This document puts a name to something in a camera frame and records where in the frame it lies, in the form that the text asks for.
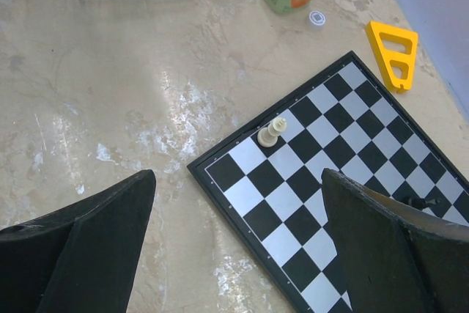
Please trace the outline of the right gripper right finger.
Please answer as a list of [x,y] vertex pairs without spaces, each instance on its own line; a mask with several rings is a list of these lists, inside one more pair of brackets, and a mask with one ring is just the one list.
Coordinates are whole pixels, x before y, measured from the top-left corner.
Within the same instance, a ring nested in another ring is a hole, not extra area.
[[322,197],[354,312],[467,312],[468,227],[322,172]]

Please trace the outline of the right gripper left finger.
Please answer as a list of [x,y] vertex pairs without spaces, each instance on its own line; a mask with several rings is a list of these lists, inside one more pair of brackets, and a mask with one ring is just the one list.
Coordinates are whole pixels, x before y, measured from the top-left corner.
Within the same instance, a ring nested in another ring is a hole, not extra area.
[[142,170],[1,230],[2,312],[126,312],[155,198]]

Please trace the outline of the white tea bottle cap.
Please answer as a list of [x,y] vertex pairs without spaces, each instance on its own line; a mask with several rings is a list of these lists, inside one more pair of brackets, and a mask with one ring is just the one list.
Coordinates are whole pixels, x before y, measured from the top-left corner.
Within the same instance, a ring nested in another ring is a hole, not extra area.
[[311,29],[319,31],[324,28],[326,17],[322,12],[312,10],[307,17],[307,24]]

